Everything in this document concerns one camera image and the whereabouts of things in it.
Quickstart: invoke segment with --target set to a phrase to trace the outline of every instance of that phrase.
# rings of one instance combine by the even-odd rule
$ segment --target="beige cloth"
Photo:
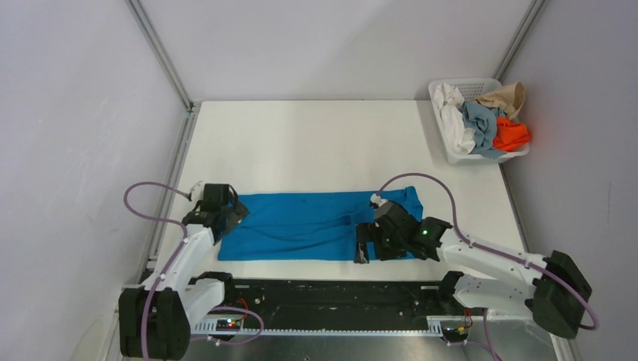
[[[511,120],[516,118],[525,102],[525,85],[521,81],[505,85],[472,101],[488,108],[501,108]]]

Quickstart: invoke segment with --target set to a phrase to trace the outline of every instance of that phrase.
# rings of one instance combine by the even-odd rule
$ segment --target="metal floor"
[[[483,323],[475,322],[470,340],[485,341]],[[497,353],[503,360],[556,360],[547,332],[522,321],[490,322]],[[472,360],[491,361],[476,346],[447,347],[436,337],[393,336],[264,336],[241,347],[194,342],[183,361],[369,361],[369,360]]]

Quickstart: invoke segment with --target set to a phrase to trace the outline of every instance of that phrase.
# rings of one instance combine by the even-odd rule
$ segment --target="clothing pile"
[[[458,88],[440,83],[432,103],[441,111],[443,133],[460,154],[480,154],[496,159],[527,144],[530,133],[515,121],[525,101],[525,86],[517,82],[502,86],[471,101]]]

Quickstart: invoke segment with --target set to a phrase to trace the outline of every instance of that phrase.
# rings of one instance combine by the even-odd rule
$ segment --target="robotic arm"
[[[404,250],[419,259],[463,265],[493,277],[477,278],[463,272],[448,272],[439,286],[439,299],[443,303],[457,302],[465,308],[495,308],[532,316],[539,326],[554,335],[576,337],[584,307],[560,284],[530,267],[533,263],[551,271],[587,301],[591,287],[569,256],[557,251],[550,257],[516,252],[465,235],[470,240],[468,244],[455,234],[450,223],[433,217],[419,222],[395,202],[383,200],[379,204],[374,214],[378,226],[376,235],[385,241],[386,247],[394,248],[396,254]],[[526,262],[520,264],[503,255]]]
[[[125,289],[120,294],[122,355],[142,357],[141,340],[145,337],[150,358],[181,359],[184,356],[190,343],[191,326],[222,303],[228,287],[224,279],[204,276],[187,290],[191,277],[208,250],[247,215],[248,209],[229,184],[204,185],[202,199],[182,220],[188,237],[177,242],[169,253],[171,256],[158,260],[153,274],[139,288]],[[150,302],[150,310],[144,325],[146,333],[142,336],[142,316],[147,302]]]

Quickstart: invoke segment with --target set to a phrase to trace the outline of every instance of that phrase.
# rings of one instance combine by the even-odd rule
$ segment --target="orange cloth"
[[[512,152],[521,145],[529,143],[530,133],[524,124],[514,123],[506,117],[497,118],[497,136],[494,138],[493,147]]]

